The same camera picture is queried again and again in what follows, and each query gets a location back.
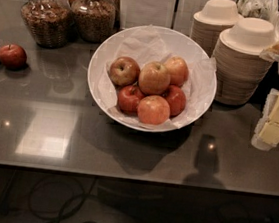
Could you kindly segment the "paper bowl stack back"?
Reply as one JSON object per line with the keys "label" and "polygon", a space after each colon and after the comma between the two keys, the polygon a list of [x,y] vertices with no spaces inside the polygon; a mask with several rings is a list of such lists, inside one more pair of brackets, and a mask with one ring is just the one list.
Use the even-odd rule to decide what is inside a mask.
{"label": "paper bowl stack back", "polygon": [[242,18],[237,11],[236,2],[232,0],[209,0],[194,14],[190,38],[211,56],[220,33]]}

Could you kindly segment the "white sign card left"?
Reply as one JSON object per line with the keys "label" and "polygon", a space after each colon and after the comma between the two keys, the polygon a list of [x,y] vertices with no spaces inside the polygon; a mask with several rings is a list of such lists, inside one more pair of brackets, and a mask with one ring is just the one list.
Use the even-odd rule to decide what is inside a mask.
{"label": "white sign card left", "polygon": [[121,0],[120,27],[171,27],[176,0]]}

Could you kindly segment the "paper bowl stack front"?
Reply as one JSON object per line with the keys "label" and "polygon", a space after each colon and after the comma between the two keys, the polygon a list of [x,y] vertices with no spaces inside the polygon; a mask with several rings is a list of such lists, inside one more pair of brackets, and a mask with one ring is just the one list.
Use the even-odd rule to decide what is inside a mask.
{"label": "paper bowl stack front", "polygon": [[215,100],[237,106],[246,103],[272,66],[260,54],[277,40],[274,26],[260,18],[241,18],[222,31],[212,54],[217,62]]}

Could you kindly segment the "glass granola jar centre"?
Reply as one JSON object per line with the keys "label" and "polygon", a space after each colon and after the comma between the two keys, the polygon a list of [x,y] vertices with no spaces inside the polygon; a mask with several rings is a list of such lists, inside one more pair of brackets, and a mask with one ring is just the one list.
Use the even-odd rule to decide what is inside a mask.
{"label": "glass granola jar centre", "polygon": [[112,35],[116,13],[113,0],[75,0],[71,9],[84,41],[102,43]]}

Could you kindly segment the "red apple front left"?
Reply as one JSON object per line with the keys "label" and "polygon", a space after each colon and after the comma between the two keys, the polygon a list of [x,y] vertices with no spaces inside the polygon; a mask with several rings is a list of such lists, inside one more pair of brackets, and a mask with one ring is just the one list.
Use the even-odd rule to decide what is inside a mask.
{"label": "red apple front left", "polygon": [[128,85],[120,89],[117,97],[117,105],[120,110],[126,114],[133,115],[137,111],[140,100],[144,98],[144,93],[137,85]]}

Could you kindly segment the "white napkin bundle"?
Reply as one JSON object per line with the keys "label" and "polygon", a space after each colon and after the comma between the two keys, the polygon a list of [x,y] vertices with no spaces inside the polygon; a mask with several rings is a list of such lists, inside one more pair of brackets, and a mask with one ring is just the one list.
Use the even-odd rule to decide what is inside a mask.
{"label": "white napkin bundle", "polygon": [[259,18],[272,21],[278,12],[278,0],[238,0],[238,13],[243,17]]}

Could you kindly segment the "red apple on table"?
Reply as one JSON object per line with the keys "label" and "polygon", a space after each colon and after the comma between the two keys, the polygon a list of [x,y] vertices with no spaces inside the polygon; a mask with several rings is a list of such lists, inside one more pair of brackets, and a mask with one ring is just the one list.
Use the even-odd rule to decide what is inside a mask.
{"label": "red apple on table", "polygon": [[7,44],[0,48],[0,62],[10,70],[19,70],[26,65],[25,50],[17,44]]}

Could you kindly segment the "yellow-red apple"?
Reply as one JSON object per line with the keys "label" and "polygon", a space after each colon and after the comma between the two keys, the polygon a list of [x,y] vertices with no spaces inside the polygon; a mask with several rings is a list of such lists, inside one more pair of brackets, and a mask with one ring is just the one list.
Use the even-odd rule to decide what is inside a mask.
{"label": "yellow-red apple", "polygon": [[138,118],[140,123],[160,125],[170,117],[169,103],[161,96],[146,96],[138,104]]}
{"label": "yellow-red apple", "polygon": [[170,74],[159,61],[147,63],[138,77],[139,87],[146,95],[161,95],[170,85]]}
{"label": "yellow-red apple", "polygon": [[138,63],[130,57],[118,57],[109,67],[109,78],[116,86],[127,86],[135,83],[140,74]]}
{"label": "yellow-red apple", "polygon": [[187,66],[187,63],[185,62],[185,59],[178,56],[173,56],[165,61],[164,65],[166,66],[171,76],[171,85],[181,87],[187,81],[189,77],[189,68]]}

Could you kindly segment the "paper bowl stack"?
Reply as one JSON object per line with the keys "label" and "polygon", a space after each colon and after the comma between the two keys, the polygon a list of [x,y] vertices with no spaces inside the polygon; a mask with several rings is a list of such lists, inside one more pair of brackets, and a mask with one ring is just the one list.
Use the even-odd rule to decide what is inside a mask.
{"label": "paper bowl stack", "polygon": [[237,11],[236,2],[232,0],[209,0],[194,14],[190,38],[211,56],[220,33],[242,18]]}
{"label": "paper bowl stack", "polygon": [[212,54],[217,62],[215,100],[237,106],[246,103],[272,66],[260,54],[277,40],[274,26],[260,18],[241,18],[222,31]]}

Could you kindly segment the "glass granola jar front left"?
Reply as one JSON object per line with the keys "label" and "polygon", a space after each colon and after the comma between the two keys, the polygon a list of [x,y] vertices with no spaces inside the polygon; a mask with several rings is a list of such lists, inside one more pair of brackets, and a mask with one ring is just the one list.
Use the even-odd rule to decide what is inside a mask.
{"label": "glass granola jar front left", "polygon": [[38,45],[59,48],[67,44],[71,15],[57,0],[28,0],[21,7],[21,17]]}

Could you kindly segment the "red apple right in bowl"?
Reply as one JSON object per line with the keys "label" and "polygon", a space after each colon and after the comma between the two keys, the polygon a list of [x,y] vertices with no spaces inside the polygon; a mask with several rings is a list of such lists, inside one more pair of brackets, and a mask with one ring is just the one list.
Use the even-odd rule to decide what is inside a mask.
{"label": "red apple right in bowl", "polygon": [[177,87],[176,85],[169,86],[166,89],[163,97],[169,103],[171,116],[176,117],[185,109],[185,105],[187,103],[186,95],[184,94],[184,91],[180,89],[180,87]]}

